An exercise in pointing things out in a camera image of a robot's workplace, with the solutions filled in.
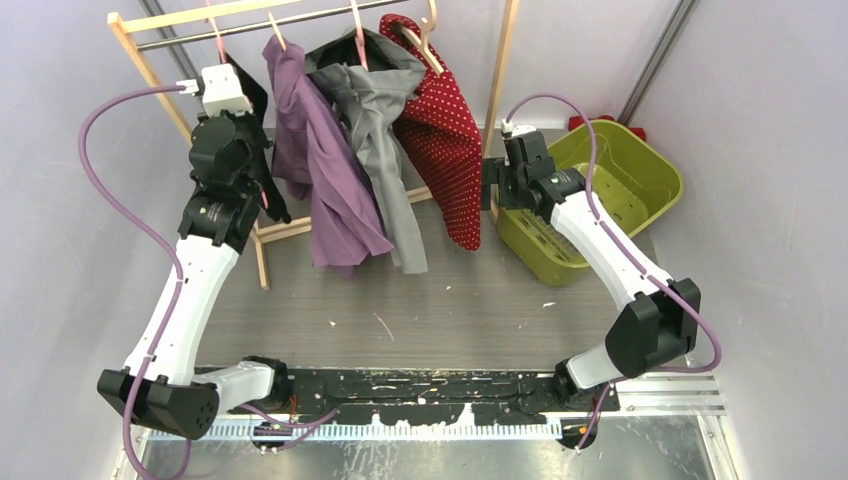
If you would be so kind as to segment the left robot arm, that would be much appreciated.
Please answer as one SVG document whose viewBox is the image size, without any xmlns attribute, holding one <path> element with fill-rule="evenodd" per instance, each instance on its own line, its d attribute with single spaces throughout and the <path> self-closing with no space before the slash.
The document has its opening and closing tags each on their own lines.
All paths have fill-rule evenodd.
<svg viewBox="0 0 848 480">
<path fill-rule="evenodd" d="M 226 111 L 199 121 L 189 161 L 195 189 L 183 211 L 175 246 L 179 262 L 141 340 L 118 370 L 104 370 L 100 396 L 131 423 L 190 440 L 216 417 L 244 404 L 269 413 L 292 397 L 284 362 L 247 356 L 236 365 L 197 373 L 201 337 L 216 298 L 262 209 L 289 217 L 270 184 L 270 142 L 253 114 Z"/>
</svg>

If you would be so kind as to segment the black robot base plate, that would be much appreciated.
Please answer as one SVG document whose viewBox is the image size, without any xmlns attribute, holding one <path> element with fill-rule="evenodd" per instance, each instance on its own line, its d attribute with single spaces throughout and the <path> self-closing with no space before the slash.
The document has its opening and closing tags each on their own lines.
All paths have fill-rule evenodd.
<svg viewBox="0 0 848 480">
<path fill-rule="evenodd" d="M 454 426 L 464 409 L 475 426 L 512 426 L 619 408 L 612 390 L 568 393 L 559 381 L 559 374 L 540 371 L 290 369 L 271 395 L 252 404 L 267 413 L 294 412 L 302 422 L 332 413 L 342 425 L 377 419 L 411 427 Z"/>
</svg>

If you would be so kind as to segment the purple skirt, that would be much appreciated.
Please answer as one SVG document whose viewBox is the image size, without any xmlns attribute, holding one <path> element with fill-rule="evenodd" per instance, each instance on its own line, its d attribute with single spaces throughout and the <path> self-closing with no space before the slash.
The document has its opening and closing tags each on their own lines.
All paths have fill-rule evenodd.
<svg viewBox="0 0 848 480">
<path fill-rule="evenodd" d="M 303 49 L 273 35 L 262 55 L 274 102 L 272 175 L 309 203 L 313 265 L 350 278 L 393 244 L 340 121 L 305 73 Z"/>
</svg>

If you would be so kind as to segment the black skirt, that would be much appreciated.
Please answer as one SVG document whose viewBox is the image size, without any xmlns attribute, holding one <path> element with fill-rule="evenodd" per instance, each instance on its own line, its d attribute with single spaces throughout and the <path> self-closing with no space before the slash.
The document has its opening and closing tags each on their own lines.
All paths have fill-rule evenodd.
<svg viewBox="0 0 848 480">
<path fill-rule="evenodd" d="M 287 209 L 285 200 L 277 188 L 274 179 L 271 175 L 270 167 L 267 161 L 267 150 L 273 146 L 273 142 L 268 138 L 264 126 L 264 116 L 268 109 L 269 98 L 266 90 L 230 55 L 225 55 L 225 60 L 230 64 L 238 77 L 242 92 L 247 97 L 253 108 L 251 116 L 252 132 L 255 138 L 253 145 L 256 147 L 257 167 L 255 170 L 255 180 L 261 187 L 260 200 L 269 218 L 274 221 L 289 224 L 292 217 Z"/>
</svg>

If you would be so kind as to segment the wooden hanger of purple skirt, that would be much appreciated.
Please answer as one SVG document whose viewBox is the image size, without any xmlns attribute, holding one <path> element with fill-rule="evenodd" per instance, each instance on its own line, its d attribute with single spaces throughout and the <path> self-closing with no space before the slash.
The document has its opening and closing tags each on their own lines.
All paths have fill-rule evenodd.
<svg viewBox="0 0 848 480">
<path fill-rule="evenodd" d="M 270 25 L 271 29 L 272 29 L 272 30 L 273 30 L 273 32 L 274 32 L 275 38 L 277 39 L 277 42 L 278 42 L 278 44 L 279 44 L 279 47 L 280 47 L 281 51 L 282 51 L 282 52 L 285 52 L 285 51 L 286 51 L 286 49 L 287 49 L 287 44 L 286 44 L 285 38 L 284 38 L 284 36 L 282 35 L 282 32 L 281 32 L 281 30 L 280 30 L 280 28 L 279 28 L 279 25 L 278 25 L 278 22 L 277 22 L 276 18 L 274 17 L 274 15 L 273 15 L 273 13 L 272 13 L 272 12 L 268 12 L 268 13 L 266 14 L 266 16 L 267 16 L 267 19 L 268 19 L 269 25 Z"/>
</svg>

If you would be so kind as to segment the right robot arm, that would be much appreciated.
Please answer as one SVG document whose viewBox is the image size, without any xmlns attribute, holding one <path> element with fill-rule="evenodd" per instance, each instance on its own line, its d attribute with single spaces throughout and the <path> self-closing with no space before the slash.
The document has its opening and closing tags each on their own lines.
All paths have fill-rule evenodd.
<svg viewBox="0 0 848 480">
<path fill-rule="evenodd" d="M 534 215 L 568 240 L 602 280 L 619 314 L 604 340 L 555 367 L 552 388 L 567 410 L 582 409 L 594 388 L 636 378 L 689 353 L 696 344 L 694 317 L 700 291 L 674 280 L 645 256 L 602 207 L 586 178 L 559 169 L 541 132 L 507 127 L 505 156 L 483 163 L 484 185 L 497 184 L 500 211 Z"/>
</svg>

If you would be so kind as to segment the pink wire hanger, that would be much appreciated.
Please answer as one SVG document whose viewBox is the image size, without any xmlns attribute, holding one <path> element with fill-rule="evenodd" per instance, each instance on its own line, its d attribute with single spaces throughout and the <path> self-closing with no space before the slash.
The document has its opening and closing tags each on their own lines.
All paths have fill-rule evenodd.
<svg viewBox="0 0 848 480">
<path fill-rule="evenodd" d="M 223 38 L 221 36 L 221 32 L 220 32 L 220 30 L 218 28 L 218 24 L 216 22 L 216 19 L 214 17 L 208 17 L 207 22 L 211 25 L 211 28 L 212 28 L 214 36 L 215 36 L 216 48 L 217 48 L 217 51 L 218 51 L 220 63 L 226 64 L 228 62 L 226 49 L 225 49 L 225 45 L 224 45 L 224 42 L 223 42 Z M 264 190 L 261 191 L 261 200 L 262 200 L 262 205 L 264 207 L 269 206 L 268 198 L 267 198 L 266 192 Z"/>
</svg>

